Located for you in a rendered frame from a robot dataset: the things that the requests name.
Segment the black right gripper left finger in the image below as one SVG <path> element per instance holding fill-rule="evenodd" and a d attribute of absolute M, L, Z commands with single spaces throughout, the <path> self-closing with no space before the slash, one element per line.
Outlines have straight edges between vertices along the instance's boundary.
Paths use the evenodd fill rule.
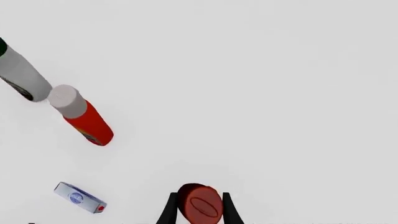
<path fill-rule="evenodd" d="M 176 224 L 178 210 L 178 195 L 172 192 L 156 224 Z"/>

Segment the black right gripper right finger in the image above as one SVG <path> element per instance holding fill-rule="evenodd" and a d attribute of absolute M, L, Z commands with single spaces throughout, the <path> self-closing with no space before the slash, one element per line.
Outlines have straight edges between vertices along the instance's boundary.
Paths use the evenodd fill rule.
<path fill-rule="evenodd" d="M 242 218 L 239 216 L 236 207 L 227 192 L 223 192 L 223 221 L 224 224 L 244 224 Z"/>

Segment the red-brown sauce bottle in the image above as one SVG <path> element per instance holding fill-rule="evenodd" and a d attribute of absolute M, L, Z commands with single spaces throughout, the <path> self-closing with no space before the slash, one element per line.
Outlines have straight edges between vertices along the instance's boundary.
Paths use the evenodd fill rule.
<path fill-rule="evenodd" d="M 219 193 L 210 186 L 189 183 L 178 192 L 178 209 L 190 224 L 218 224 L 223 214 Z"/>

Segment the small white printed box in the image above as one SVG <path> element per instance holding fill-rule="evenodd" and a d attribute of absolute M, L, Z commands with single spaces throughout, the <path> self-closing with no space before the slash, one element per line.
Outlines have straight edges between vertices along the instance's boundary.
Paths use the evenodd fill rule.
<path fill-rule="evenodd" d="M 104 201 L 66 182 L 59 182 L 53 192 L 92 214 L 102 213 L 107 207 Z"/>

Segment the red bottle with white cap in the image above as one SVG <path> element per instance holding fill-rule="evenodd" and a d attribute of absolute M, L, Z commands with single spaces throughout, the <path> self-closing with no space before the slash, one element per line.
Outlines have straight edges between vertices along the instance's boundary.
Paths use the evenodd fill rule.
<path fill-rule="evenodd" d="M 58 85 L 48 97 L 50 105 L 55 108 L 84 138 L 89 142 L 105 146 L 111 142 L 114 133 L 80 92 L 70 85 Z"/>

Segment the white bottle with green cap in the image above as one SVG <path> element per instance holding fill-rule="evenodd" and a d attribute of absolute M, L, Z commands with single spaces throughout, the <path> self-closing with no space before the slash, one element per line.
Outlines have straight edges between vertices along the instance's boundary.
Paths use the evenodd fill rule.
<path fill-rule="evenodd" d="M 0 79 L 31 102 L 45 100 L 51 84 L 25 59 L 0 38 Z"/>

